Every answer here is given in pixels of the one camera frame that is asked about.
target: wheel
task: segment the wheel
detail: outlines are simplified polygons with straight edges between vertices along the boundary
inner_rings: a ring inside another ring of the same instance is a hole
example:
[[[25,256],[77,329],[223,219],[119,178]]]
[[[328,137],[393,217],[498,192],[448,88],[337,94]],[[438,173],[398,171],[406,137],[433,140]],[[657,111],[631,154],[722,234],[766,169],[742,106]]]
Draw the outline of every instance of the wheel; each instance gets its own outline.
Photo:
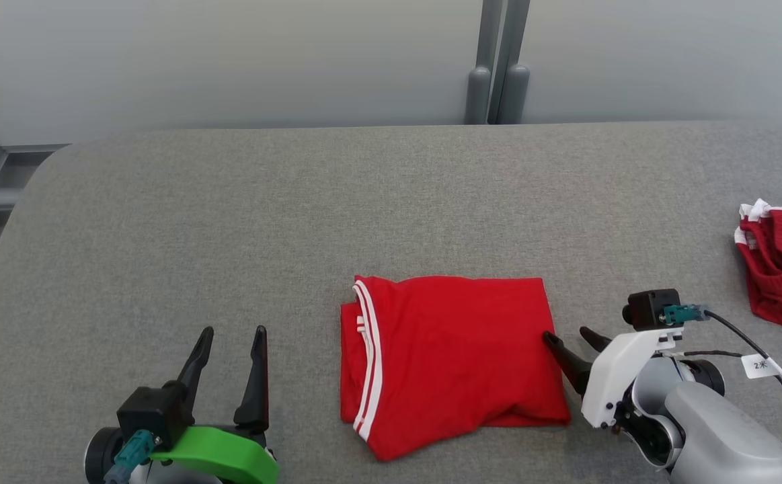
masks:
[[[83,470],[89,484],[103,484],[104,475],[113,467],[123,444],[119,427],[104,427],[95,434],[83,456]]]

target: folded red shirt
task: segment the folded red shirt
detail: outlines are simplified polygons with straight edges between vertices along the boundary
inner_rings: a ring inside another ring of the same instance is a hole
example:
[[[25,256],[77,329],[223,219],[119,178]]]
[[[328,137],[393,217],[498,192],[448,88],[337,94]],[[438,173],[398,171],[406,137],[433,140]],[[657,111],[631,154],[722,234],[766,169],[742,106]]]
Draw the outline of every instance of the folded red shirt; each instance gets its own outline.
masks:
[[[341,308],[340,416],[379,460],[479,426],[565,426],[541,279],[356,277]]]

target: gray table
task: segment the gray table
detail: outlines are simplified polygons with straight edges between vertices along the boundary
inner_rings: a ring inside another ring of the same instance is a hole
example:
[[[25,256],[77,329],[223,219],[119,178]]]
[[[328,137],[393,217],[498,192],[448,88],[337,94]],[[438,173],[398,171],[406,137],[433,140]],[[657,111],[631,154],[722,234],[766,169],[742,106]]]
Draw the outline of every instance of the gray table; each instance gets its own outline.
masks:
[[[339,305],[354,274],[542,276],[557,333],[627,331],[621,307],[677,288],[782,364],[748,310],[738,205],[782,204],[782,126],[657,122],[122,135],[38,169],[0,240],[0,483],[83,481],[96,429],[217,332],[196,400],[225,423],[257,324],[270,334],[281,483],[662,482],[588,427],[482,429],[378,463],[339,420]],[[686,350],[748,348],[713,323]],[[776,435],[782,392],[717,359]]]

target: cable label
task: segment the cable label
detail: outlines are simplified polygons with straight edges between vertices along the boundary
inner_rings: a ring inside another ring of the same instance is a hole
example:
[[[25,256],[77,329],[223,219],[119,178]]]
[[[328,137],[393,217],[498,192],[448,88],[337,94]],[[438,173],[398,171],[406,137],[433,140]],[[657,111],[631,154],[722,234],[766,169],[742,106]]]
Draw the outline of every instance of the cable label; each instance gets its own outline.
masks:
[[[782,376],[782,368],[772,358],[765,359],[759,354],[741,356],[741,362],[746,370],[746,377],[763,378],[766,376]]]

